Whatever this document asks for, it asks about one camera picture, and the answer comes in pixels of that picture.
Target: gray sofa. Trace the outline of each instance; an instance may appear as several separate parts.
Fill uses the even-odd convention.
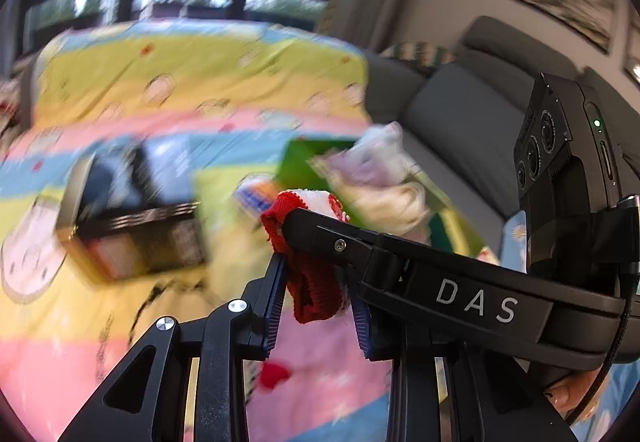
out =
[[[518,209],[513,145],[534,76],[577,79],[596,88],[620,133],[623,191],[640,193],[640,115],[593,70],[507,24],[481,16],[463,36],[453,63],[429,77],[367,53],[365,106],[374,122],[398,121],[404,149],[499,253],[504,222]]]

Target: silver pivot bolt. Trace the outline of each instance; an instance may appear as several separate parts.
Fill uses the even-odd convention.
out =
[[[229,310],[231,312],[242,312],[246,308],[246,301],[243,299],[235,299],[229,302]]]
[[[171,330],[175,325],[175,321],[171,317],[161,317],[156,321],[156,328],[158,330]]]
[[[342,238],[338,238],[338,239],[335,241],[334,249],[335,249],[338,253],[343,252],[346,248],[347,248],[347,242],[345,242]]]

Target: blue stripe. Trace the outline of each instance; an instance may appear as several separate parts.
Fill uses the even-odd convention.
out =
[[[191,167],[199,170],[217,165],[278,164],[287,143],[299,135],[299,132],[291,130],[261,130],[214,134],[185,133],[171,136],[187,137]],[[305,136],[331,137],[327,133],[306,133]],[[63,187],[69,170],[81,156],[124,145],[130,141],[132,137],[120,137],[113,141],[95,143],[72,153],[6,161],[0,165],[0,198],[39,193],[46,187]]]
[[[389,416],[385,395],[342,419],[306,431],[288,442],[383,442]]]

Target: camera lens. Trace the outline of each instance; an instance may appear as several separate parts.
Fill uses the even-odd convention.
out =
[[[524,163],[520,161],[518,165],[518,184],[521,188],[524,188],[524,185],[527,181],[527,174],[524,172]]]
[[[540,170],[540,151],[535,137],[530,138],[529,145],[527,145],[527,164],[531,177],[537,177]]]
[[[551,153],[554,149],[554,143],[556,142],[556,129],[554,128],[554,121],[546,110],[542,112],[542,119],[540,123],[542,146],[545,148],[546,153]]]

